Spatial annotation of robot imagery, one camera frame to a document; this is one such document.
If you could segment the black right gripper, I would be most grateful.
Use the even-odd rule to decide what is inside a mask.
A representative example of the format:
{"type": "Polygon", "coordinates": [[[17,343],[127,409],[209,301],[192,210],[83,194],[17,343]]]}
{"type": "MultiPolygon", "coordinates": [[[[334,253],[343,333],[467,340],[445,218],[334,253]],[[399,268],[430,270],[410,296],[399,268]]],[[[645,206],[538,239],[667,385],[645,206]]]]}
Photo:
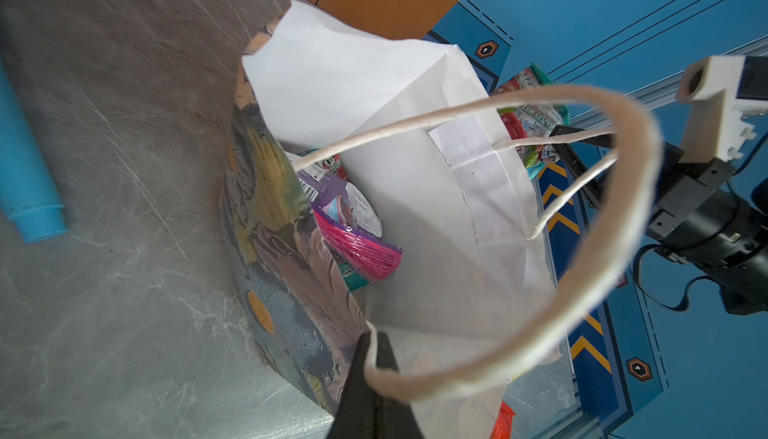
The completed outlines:
{"type": "MultiPolygon", "coordinates": [[[[552,135],[559,136],[576,132],[584,132],[584,129],[559,125],[554,128],[552,135]]],[[[596,149],[604,148],[611,152],[614,138],[613,134],[609,133],[582,139],[581,143],[596,149]]],[[[573,179],[585,177],[587,171],[596,165],[596,162],[587,165],[571,144],[558,143],[554,144],[553,147],[564,161],[565,168],[573,179]]],[[[683,162],[683,153],[684,151],[679,147],[670,143],[665,144],[662,168],[656,184],[655,201],[646,229],[646,235],[651,239],[663,241],[690,214],[704,204],[735,171],[729,162],[717,157],[708,162],[683,162]]],[[[602,206],[602,195],[608,176],[608,170],[599,172],[581,188],[579,194],[591,208],[602,206]]]]}

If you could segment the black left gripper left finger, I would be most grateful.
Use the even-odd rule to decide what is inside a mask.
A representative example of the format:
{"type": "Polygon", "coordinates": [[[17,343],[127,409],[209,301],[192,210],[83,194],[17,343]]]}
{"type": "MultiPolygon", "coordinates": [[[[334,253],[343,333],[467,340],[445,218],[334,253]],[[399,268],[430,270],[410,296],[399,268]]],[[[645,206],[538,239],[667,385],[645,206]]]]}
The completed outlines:
{"type": "Polygon", "coordinates": [[[327,439],[370,439],[375,437],[375,394],[364,378],[370,334],[360,336],[351,368],[327,439]]]}

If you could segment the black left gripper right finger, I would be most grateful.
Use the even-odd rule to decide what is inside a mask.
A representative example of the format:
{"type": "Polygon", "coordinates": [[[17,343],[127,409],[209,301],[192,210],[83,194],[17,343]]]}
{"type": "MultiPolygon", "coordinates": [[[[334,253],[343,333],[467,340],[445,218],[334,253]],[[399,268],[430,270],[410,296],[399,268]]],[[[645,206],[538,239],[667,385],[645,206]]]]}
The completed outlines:
{"type": "MultiPolygon", "coordinates": [[[[386,333],[378,334],[377,366],[399,371],[391,342],[386,333]]],[[[423,439],[410,406],[377,394],[374,437],[377,439],[423,439]]]]}

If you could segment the red snack packet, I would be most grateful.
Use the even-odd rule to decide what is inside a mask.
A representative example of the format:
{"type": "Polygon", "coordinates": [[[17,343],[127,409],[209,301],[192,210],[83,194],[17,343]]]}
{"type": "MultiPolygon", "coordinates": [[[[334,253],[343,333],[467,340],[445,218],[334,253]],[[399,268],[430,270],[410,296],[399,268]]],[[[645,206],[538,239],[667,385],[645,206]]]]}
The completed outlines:
{"type": "Polygon", "coordinates": [[[513,431],[515,412],[505,402],[502,402],[493,427],[490,439],[510,439],[513,431]]]}

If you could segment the floral paper gift bag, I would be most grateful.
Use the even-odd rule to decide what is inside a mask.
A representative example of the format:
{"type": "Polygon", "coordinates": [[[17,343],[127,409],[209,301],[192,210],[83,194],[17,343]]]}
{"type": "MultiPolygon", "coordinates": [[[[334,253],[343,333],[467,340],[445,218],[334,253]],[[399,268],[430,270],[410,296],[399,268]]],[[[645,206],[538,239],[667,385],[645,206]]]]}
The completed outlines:
{"type": "Polygon", "coordinates": [[[456,46],[390,40],[302,1],[237,71],[221,223],[262,359],[337,413],[360,336],[364,378],[411,407],[423,438],[487,438],[509,382],[556,354],[608,295],[648,223],[663,154],[656,119],[613,91],[549,85],[489,95],[456,46]],[[556,281],[541,206],[497,112],[584,103],[615,146],[598,218],[556,281]],[[350,291],[297,172],[339,155],[402,250],[388,278],[350,291]],[[386,333],[399,371],[377,366],[386,333]]]}

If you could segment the purple Fox's berries bag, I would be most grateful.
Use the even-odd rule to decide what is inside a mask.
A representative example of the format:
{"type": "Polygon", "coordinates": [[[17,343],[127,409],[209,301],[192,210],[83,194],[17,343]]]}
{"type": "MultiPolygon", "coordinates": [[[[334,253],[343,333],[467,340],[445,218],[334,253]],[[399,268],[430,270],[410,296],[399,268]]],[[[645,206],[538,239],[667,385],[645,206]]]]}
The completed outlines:
{"type": "Polygon", "coordinates": [[[390,277],[401,265],[402,250],[361,229],[346,197],[313,203],[312,209],[332,253],[366,284],[390,277]]]}

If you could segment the purple snack bag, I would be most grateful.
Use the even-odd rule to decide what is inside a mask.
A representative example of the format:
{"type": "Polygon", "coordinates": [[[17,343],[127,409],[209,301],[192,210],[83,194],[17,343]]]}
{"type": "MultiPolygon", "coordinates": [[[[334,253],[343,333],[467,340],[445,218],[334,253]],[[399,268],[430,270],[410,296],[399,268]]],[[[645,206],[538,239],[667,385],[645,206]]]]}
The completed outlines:
{"type": "Polygon", "coordinates": [[[312,205],[345,227],[377,227],[380,219],[365,195],[348,180],[340,156],[315,162],[297,172],[312,205]]]}

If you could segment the teal Fox's candy bag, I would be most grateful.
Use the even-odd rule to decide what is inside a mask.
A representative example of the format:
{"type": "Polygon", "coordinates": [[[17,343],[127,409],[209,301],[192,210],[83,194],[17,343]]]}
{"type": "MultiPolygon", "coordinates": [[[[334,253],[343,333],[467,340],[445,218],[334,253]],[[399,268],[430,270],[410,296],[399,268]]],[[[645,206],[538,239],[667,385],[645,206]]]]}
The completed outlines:
{"type": "MultiPolygon", "coordinates": [[[[537,63],[532,63],[494,89],[491,95],[552,83],[546,72],[537,63]]],[[[570,112],[565,105],[521,105],[501,108],[497,112],[511,139],[545,137],[549,136],[556,126],[571,124],[570,112]]],[[[530,178],[560,159],[552,145],[522,146],[518,147],[517,151],[530,178]]]]}

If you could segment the teal white snack bag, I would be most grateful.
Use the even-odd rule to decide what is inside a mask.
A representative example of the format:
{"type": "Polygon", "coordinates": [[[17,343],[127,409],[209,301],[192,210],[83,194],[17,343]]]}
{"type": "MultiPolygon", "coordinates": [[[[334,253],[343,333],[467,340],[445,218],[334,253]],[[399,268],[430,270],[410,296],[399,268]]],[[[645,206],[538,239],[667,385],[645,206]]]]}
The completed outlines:
{"type": "Polygon", "coordinates": [[[369,281],[346,262],[338,263],[342,278],[350,291],[367,287],[369,281]]]}

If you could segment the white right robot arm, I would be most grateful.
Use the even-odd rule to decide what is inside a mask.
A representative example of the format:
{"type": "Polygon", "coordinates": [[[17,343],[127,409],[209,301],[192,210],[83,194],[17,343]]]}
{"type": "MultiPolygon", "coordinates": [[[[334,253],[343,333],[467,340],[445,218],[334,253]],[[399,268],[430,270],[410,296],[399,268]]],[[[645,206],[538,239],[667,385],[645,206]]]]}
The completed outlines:
{"type": "Polygon", "coordinates": [[[719,287],[727,313],[746,316],[767,309],[767,185],[750,199],[733,191],[738,169],[714,158],[685,163],[667,144],[646,236],[631,266],[642,286],[642,260],[654,252],[670,262],[690,263],[719,287]]]}

